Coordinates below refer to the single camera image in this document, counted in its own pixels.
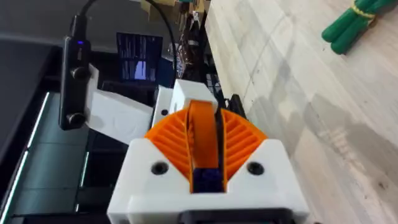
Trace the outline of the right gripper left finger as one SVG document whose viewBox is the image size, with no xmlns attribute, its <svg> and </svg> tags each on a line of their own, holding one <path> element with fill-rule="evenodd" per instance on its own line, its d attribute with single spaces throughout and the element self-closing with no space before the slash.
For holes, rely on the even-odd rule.
<svg viewBox="0 0 398 224">
<path fill-rule="evenodd" d="M 211 209 L 215 195 L 193 191 L 193 171 L 205 168 L 218 168 L 215 112 L 212 103 L 193 100 L 131 141 L 107 209 L 110 222 L 177 223 L 184 211 Z"/>
</svg>

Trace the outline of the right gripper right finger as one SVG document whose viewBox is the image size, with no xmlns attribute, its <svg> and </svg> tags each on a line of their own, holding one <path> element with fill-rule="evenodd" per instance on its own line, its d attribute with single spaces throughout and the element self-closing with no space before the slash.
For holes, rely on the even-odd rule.
<svg viewBox="0 0 398 224">
<path fill-rule="evenodd" d="M 223 192 L 220 201 L 303 199 L 284 145 L 240 115 L 221 110 Z"/>
</svg>

